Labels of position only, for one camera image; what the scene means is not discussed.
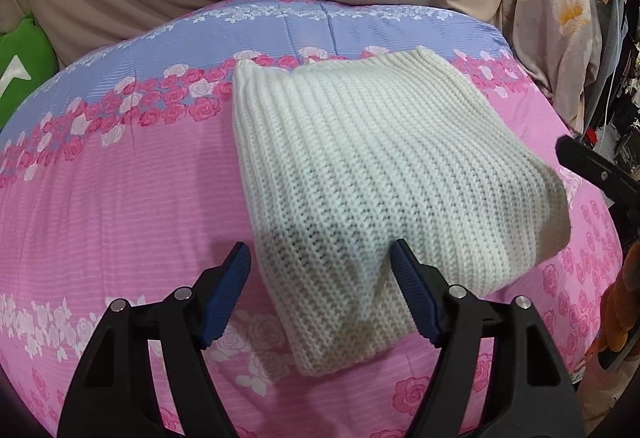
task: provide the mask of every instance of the folded sweater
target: folded sweater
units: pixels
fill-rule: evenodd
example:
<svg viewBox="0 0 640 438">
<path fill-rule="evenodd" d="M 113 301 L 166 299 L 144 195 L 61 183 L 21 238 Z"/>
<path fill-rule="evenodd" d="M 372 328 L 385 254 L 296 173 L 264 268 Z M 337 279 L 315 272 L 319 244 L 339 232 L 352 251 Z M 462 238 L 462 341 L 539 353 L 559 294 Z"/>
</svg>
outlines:
<svg viewBox="0 0 640 438">
<path fill-rule="evenodd" d="M 430 50 L 290 73 L 242 61 L 233 101 L 260 271 L 304 375 L 415 330 L 394 240 L 479 296 L 568 243 L 556 173 Z"/>
</svg>

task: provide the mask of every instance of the green pillow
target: green pillow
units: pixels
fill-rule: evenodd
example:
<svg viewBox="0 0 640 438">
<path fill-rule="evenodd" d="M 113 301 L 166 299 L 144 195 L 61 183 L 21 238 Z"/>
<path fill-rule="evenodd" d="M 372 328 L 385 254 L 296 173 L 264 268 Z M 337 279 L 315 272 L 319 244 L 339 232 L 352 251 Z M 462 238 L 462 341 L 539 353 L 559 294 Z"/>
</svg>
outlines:
<svg viewBox="0 0 640 438">
<path fill-rule="evenodd" d="M 18 106 L 58 71 L 58 59 L 31 15 L 0 37 L 0 130 Z"/>
</svg>

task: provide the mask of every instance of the ribbed knit texture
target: ribbed knit texture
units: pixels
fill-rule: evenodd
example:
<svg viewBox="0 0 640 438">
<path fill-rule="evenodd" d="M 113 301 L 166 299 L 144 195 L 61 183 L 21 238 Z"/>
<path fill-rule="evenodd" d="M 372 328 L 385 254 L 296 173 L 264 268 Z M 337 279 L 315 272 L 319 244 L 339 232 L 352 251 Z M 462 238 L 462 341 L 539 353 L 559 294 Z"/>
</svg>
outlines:
<svg viewBox="0 0 640 438">
<path fill-rule="evenodd" d="M 234 74 L 234 133 L 260 270 L 304 375 L 414 324 L 388 263 L 405 238 L 485 295 L 569 240 L 555 172 L 430 50 Z"/>
</svg>

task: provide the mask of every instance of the silver screw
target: silver screw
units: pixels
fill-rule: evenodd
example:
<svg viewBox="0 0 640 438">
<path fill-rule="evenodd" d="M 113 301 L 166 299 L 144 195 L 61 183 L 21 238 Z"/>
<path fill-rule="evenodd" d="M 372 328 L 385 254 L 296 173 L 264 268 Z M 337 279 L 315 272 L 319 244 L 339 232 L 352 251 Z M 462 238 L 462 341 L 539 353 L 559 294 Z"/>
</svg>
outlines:
<svg viewBox="0 0 640 438">
<path fill-rule="evenodd" d="M 111 301 L 109 308 L 112 312 L 122 312 L 127 307 L 127 302 L 124 299 L 116 299 Z"/>
<path fill-rule="evenodd" d="M 174 297 L 178 301 L 186 301 L 188 298 L 191 297 L 191 288 L 189 287 L 178 288 L 178 290 L 176 290 L 174 293 Z"/>
<path fill-rule="evenodd" d="M 520 308 L 522 308 L 523 310 L 531 308 L 531 300 L 526 295 L 517 296 L 516 297 L 516 304 Z"/>
<path fill-rule="evenodd" d="M 451 285 L 449 287 L 449 295 L 456 299 L 462 299 L 466 295 L 466 288 L 461 285 Z"/>
</svg>

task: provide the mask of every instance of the bed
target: bed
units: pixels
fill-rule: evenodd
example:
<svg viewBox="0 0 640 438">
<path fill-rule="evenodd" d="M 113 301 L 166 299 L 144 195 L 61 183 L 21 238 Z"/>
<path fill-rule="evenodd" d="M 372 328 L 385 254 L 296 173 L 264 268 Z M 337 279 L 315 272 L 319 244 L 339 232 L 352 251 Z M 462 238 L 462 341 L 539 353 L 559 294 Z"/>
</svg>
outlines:
<svg viewBox="0 0 640 438">
<path fill-rule="evenodd" d="M 562 179 L 570 244 L 491 298 L 530 297 L 566 367 L 580 368 L 622 250 L 601 193 L 559 166 L 554 145 L 568 129 L 500 32 L 421 6 L 228 0 L 79 59 L 0 133 L 0 365 L 47 430 L 55 434 L 110 301 L 159 301 L 220 264 L 235 241 L 251 246 L 231 124 L 238 60 L 290 70 L 418 45 L 465 74 Z M 302 377 L 254 267 L 204 355 L 243 438 L 394 438 L 417 410 L 437 351 L 416 334 L 370 362 Z M 157 343 L 150 356 L 164 424 L 179 430 Z M 483 342 L 464 428 L 479 420 L 491 358 Z"/>
</svg>

